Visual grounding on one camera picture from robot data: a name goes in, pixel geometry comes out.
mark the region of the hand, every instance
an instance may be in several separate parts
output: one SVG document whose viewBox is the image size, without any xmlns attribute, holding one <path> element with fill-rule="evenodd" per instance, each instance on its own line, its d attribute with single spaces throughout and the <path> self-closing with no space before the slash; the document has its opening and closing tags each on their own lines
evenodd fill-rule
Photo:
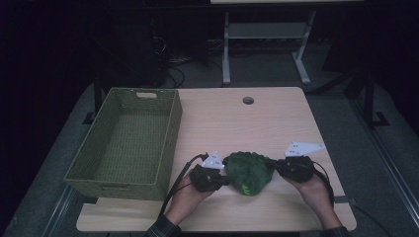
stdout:
<svg viewBox="0 0 419 237">
<path fill-rule="evenodd" d="M 188 215 L 194 212 L 205 198 L 214 193 L 197 191 L 191 184 L 190 173 L 191 171 L 179 183 L 178 189 L 180 190 L 173 195 L 172 203 L 165 214 L 174 225 L 179 225 Z"/>
<path fill-rule="evenodd" d="M 304 202 L 314 211 L 314 213 L 316 213 L 323 229 L 342 226 L 342 223 L 330 203 L 326 186 L 317 175 L 313 175 L 309 181 L 301 184 L 292 180 L 285 180 L 299 191 Z"/>
</svg>

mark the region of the sleeve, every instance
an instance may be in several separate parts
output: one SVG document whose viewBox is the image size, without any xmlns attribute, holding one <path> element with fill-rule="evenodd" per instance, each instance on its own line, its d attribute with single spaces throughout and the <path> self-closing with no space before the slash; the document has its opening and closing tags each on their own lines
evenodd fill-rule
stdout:
<svg viewBox="0 0 419 237">
<path fill-rule="evenodd" d="M 143 237 L 172 237 L 182 232 L 179 226 L 174 225 L 166 216 L 160 216 L 153 225 L 148 228 Z"/>
<path fill-rule="evenodd" d="M 348 229 L 344 226 L 333 229 L 324 230 L 321 233 L 321 237 L 351 237 Z"/>
</svg>

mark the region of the wooden table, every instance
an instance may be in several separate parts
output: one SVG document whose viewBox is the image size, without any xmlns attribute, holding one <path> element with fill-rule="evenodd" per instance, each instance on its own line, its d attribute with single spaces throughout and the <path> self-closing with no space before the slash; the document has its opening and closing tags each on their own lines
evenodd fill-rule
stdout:
<svg viewBox="0 0 419 237">
<path fill-rule="evenodd" d="M 182 89 L 179 94 L 184 112 L 172 184 L 187 161 L 205 152 L 218 151 L 224 158 L 232 152 L 251 151 L 283 159 L 292 141 L 323 142 L 299 88 Z M 245 105 L 245 97 L 253 98 L 254 104 Z M 335 196 L 344 196 L 327 149 L 309 156 L 326 169 Z M 161 201 L 99 198 L 96 204 L 84 204 L 77 228 L 80 231 L 145 231 L 156 220 L 161 204 Z M 349 230 L 355 229 L 356 220 L 348 203 L 336 203 L 335 210 Z M 242 196 L 233 187 L 222 187 L 180 226 L 184 231 L 204 232 L 321 229 L 297 190 L 277 172 L 255 197 Z"/>
</svg>

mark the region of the person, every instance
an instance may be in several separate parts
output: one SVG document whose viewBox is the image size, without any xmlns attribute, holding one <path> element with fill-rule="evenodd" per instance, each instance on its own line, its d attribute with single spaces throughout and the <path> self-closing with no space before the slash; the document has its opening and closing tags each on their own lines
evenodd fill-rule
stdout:
<svg viewBox="0 0 419 237">
<path fill-rule="evenodd" d="M 322 225 L 324 237 L 349 237 L 349 232 L 334 211 L 324 183 L 317 175 L 302 184 L 287 180 L 301 194 L 304 202 L 314 211 Z M 178 185 L 178 192 L 172 197 L 166 213 L 148 228 L 144 237 L 177 236 L 182 230 L 179 224 L 188 217 L 199 204 L 213 192 L 200 193 L 191 185 L 189 173 Z"/>
</svg>

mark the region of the basket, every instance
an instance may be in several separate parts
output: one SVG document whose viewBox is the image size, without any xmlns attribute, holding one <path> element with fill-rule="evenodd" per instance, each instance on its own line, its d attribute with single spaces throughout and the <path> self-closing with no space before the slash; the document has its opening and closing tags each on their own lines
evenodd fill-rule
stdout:
<svg viewBox="0 0 419 237">
<path fill-rule="evenodd" d="M 177 90 L 112 88 L 64 181 L 87 197 L 164 200 L 181 116 Z"/>
</svg>

